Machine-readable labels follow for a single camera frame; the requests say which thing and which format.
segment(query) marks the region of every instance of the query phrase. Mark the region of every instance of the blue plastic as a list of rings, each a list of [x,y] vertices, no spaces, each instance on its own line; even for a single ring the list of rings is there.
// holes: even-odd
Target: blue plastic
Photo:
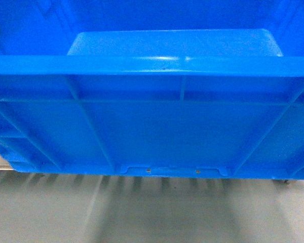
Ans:
[[[304,179],[304,0],[0,0],[0,155]]]

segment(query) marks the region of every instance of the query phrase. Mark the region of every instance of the blue plastic crate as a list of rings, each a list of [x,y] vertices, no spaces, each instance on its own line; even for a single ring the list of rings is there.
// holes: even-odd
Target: blue plastic crate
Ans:
[[[0,155],[304,179],[304,0],[0,0]]]

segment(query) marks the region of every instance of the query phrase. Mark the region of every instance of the gray floor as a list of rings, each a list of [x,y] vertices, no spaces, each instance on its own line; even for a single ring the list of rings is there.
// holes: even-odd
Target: gray floor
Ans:
[[[304,242],[304,181],[0,172],[0,242]]]

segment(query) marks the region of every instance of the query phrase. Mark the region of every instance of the plastic crate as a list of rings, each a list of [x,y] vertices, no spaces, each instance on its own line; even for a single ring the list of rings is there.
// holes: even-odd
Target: plastic crate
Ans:
[[[0,155],[304,179],[304,0],[0,0]]]

